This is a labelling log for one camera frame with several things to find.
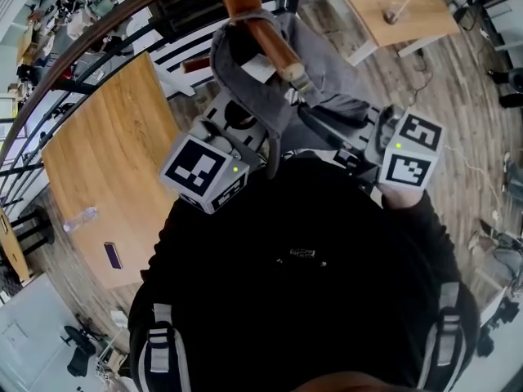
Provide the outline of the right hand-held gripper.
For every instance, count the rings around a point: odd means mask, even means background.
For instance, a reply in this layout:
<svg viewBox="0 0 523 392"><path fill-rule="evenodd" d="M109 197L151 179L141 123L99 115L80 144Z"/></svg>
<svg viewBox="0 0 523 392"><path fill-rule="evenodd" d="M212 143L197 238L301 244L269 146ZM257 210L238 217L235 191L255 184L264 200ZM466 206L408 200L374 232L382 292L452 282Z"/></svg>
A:
<svg viewBox="0 0 523 392"><path fill-rule="evenodd" d="M299 149L333 149L362 180L425 189L440 158L445 127L412 109L370 106L364 118L303 105L297 116Z"/></svg>

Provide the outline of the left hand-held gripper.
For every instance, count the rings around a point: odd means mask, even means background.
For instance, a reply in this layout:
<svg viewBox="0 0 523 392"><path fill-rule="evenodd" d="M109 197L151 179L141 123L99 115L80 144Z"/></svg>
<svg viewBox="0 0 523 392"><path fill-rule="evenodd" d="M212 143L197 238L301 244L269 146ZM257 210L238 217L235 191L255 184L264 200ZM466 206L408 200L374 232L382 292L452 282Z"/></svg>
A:
<svg viewBox="0 0 523 392"><path fill-rule="evenodd" d="M248 182L250 172L262 165L259 150L267 138L266 128L254 117L234 125L236 103L221 91L180 134L159 172L160 180L179 197L209 215L217 212Z"/></svg>

